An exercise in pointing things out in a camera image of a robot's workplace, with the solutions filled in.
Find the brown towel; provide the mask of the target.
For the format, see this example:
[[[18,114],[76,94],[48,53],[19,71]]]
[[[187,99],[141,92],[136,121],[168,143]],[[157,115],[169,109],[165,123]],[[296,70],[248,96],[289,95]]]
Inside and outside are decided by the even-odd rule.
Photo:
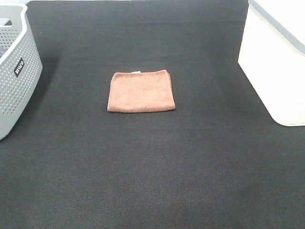
[[[113,75],[107,111],[145,113],[174,109],[171,77],[166,70]]]

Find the black table cloth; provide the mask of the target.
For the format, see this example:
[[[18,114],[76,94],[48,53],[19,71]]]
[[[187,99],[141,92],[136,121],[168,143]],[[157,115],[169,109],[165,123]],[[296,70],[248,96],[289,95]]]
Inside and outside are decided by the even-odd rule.
[[[32,1],[43,65],[0,143],[3,229],[302,229],[305,129],[237,63],[245,0]],[[107,111],[115,73],[166,70],[175,109]]]

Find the white storage bin grey rim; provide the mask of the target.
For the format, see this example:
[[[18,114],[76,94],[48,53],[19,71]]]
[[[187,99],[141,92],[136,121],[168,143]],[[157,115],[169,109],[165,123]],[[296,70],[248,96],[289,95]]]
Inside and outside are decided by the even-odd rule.
[[[305,124],[305,2],[250,0],[238,63],[270,116]]]

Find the grey perforated laundry basket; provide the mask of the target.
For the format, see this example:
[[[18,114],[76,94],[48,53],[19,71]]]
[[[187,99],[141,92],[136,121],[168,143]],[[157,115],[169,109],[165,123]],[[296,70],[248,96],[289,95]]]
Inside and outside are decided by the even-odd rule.
[[[0,16],[12,22],[0,28],[0,137],[12,130],[28,104],[42,72],[42,63],[24,4],[1,4]]]

